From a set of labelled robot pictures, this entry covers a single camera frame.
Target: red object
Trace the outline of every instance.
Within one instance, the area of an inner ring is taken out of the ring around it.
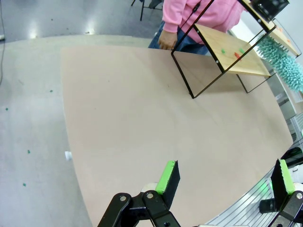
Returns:
[[[239,55],[237,52],[235,52],[235,56],[236,56],[237,58],[240,58],[240,55]]]

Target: hand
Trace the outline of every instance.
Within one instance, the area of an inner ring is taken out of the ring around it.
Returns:
[[[158,44],[160,45],[160,49],[163,50],[172,50],[174,49],[177,43],[177,33],[176,32],[167,32],[162,30]]]

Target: blue jeans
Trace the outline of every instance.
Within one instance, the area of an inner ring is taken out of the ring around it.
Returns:
[[[152,39],[148,48],[152,48],[152,49],[159,49],[160,48],[160,46],[158,44],[158,40],[159,40],[160,34],[163,30],[163,26],[164,26],[164,21],[161,22],[159,31],[157,32],[155,37]],[[177,33],[178,41],[177,41],[177,43],[179,42],[179,40],[182,38],[182,36],[184,34],[185,33],[180,28],[178,28],[178,33]],[[176,51],[182,51],[182,52],[187,52],[187,53],[197,53],[197,54],[205,55],[208,52],[208,49],[205,45],[196,43],[192,38],[190,38],[187,35],[183,39],[182,43],[178,46]]]

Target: pink sleeve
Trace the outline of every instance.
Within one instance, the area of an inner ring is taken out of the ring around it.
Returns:
[[[182,14],[187,0],[164,0],[163,29],[167,32],[177,32],[182,21]]]

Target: fluffy turquoise duster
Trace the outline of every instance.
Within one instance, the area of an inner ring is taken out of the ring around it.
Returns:
[[[303,71],[295,58],[288,55],[288,50],[272,37],[265,37],[258,44],[258,52],[277,72],[282,80],[294,91],[303,92]]]

